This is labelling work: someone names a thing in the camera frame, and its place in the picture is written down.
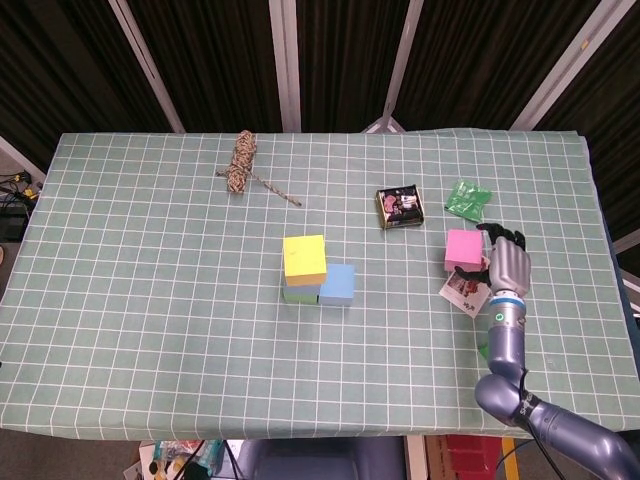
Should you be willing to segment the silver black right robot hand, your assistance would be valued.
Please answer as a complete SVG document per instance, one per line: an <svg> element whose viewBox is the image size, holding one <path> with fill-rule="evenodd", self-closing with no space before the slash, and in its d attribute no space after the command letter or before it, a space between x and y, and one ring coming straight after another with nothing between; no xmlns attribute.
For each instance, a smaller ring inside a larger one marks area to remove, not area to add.
<svg viewBox="0 0 640 480"><path fill-rule="evenodd" d="M456 266L454 272L464 280L486 284L494 294L511 291L524 298L531 281L531 258L526 252L525 236L498 223L481 223L476 228L489 235L492 246L489 267L484 271L466 272Z"/></svg>

